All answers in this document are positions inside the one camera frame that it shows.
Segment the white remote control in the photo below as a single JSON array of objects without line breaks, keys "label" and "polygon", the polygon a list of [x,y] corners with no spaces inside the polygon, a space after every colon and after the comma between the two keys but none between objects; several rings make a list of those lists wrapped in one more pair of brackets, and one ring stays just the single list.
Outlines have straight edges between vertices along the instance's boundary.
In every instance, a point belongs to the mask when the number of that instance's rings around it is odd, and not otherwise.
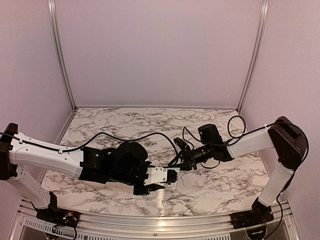
[{"label": "white remote control", "polygon": [[167,181],[163,184],[166,191],[174,191],[177,188],[178,179],[167,179]]}]

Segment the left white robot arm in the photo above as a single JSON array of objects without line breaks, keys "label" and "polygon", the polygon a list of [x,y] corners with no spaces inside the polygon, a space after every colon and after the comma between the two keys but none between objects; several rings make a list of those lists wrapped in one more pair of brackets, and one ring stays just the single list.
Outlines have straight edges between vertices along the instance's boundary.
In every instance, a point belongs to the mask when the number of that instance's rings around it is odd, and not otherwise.
[{"label": "left white robot arm", "polygon": [[124,141],[116,148],[105,149],[86,144],[69,148],[29,138],[18,131],[17,124],[10,123],[0,134],[0,179],[10,182],[53,223],[64,216],[57,198],[41,187],[25,166],[53,170],[81,181],[133,186],[138,196],[163,189],[169,180],[169,171],[153,166],[147,151],[137,142]]}]

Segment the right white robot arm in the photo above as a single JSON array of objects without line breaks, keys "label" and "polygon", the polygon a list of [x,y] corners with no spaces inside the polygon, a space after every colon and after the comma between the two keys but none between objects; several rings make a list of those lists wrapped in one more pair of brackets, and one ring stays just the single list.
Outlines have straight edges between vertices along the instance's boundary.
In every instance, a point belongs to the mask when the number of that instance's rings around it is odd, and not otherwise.
[{"label": "right white robot arm", "polygon": [[198,128],[201,147],[191,149],[187,141],[175,138],[180,152],[168,164],[182,171],[195,170],[197,164],[209,159],[229,162],[235,158],[265,149],[275,149],[278,155],[276,165],[269,181],[259,197],[252,204],[247,219],[258,224],[267,216],[267,209],[290,185],[296,171],[309,153],[309,141],[303,130],[285,116],[275,122],[243,132],[241,136],[223,141],[214,124],[205,124]]}]

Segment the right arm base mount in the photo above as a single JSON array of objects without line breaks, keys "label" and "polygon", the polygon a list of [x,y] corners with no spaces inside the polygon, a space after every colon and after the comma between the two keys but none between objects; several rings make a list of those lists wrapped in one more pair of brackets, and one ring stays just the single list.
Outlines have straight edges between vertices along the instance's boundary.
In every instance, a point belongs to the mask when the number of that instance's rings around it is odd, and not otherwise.
[{"label": "right arm base mount", "polygon": [[230,218],[233,228],[240,229],[271,222],[274,220],[274,215],[271,207],[265,206],[257,198],[253,202],[251,210],[234,212]]}]

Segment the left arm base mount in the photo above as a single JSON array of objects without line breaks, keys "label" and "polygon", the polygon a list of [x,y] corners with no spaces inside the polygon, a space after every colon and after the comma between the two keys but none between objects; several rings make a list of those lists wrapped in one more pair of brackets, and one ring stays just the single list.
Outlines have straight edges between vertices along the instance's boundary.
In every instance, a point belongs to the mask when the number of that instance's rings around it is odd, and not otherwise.
[{"label": "left arm base mount", "polygon": [[36,217],[57,226],[76,228],[79,222],[80,213],[78,211],[58,207],[57,204],[57,196],[50,191],[48,206],[44,209],[37,208]]}]

